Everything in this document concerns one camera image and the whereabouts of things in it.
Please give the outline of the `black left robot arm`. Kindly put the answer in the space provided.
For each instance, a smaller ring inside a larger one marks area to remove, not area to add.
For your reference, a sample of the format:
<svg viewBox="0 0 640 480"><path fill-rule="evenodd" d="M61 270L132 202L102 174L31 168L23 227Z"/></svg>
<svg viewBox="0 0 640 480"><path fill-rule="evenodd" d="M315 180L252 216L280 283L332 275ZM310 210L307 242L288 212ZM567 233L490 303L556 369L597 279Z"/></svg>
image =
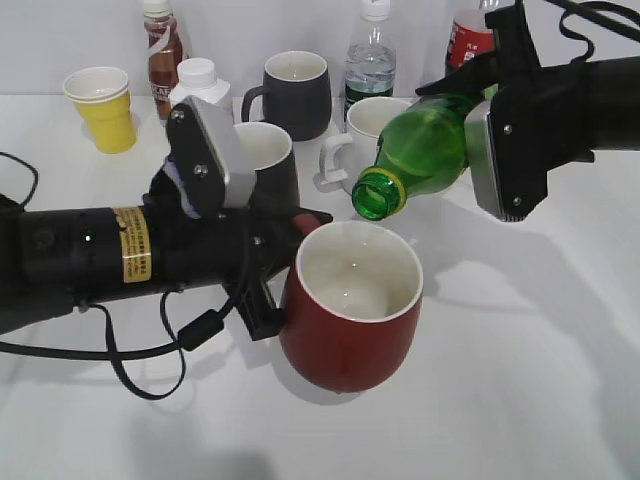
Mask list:
<svg viewBox="0 0 640 480"><path fill-rule="evenodd" d="M268 281L291 265L305 226L331 221L219 176L159 171L139 206L26 211L1 203L1 329L93 304L221 285L253 340L285 324Z"/></svg>

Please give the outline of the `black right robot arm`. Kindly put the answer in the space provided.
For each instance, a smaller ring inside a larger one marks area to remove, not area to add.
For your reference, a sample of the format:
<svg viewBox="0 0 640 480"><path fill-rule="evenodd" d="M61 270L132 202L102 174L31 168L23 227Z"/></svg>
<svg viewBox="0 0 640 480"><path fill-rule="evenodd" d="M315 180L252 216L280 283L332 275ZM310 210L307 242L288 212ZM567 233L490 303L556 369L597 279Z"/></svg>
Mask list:
<svg viewBox="0 0 640 480"><path fill-rule="evenodd" d="M465 120L477 204L503 221L526 217L548 195L549 171L591 163L597 150L639 147L639 59L594 61L594 48L565 65L541 65L516 1L489 12L495 47L416 89L420 97L496 93Z"/></svg>

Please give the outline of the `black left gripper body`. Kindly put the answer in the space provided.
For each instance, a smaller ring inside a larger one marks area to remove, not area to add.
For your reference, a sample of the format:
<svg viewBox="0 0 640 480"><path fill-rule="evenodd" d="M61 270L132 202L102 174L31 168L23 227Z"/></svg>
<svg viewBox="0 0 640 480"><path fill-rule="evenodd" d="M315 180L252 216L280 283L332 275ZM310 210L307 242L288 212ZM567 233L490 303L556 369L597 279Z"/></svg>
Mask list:
<svg viewBox="0 0 640 480"><path fill-rule="evenodd" d="M209 340L224 328L233 309L252 340L279 335L286 314L267 282L292 264L301 245L293 244L290 220L301 213L333 218L331 214L302 207L267 209L250 202L243 209L223 209L214 219L191 219L178 205L177 189L163 171L154 175L143 201L159 249L154 258L159 280L185 289L220 284L228 295L222 307L183 327L180 341Z"/></svg>

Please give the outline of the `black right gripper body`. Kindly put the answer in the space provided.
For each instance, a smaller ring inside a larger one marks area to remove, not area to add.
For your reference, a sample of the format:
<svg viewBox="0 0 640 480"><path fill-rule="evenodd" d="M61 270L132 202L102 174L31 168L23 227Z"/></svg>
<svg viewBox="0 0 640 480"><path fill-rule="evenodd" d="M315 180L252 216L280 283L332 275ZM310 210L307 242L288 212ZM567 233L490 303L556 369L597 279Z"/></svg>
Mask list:
<svg viewBox="0 0 640 480"><path fill-rule="evenodd" d="M543 200L550 171L595 158L585 113L586 66L542 66L521 1L487 13L485 23L494 34L493 51L415 92L424 97L494 88L487 100L502 199Z"/></svg>

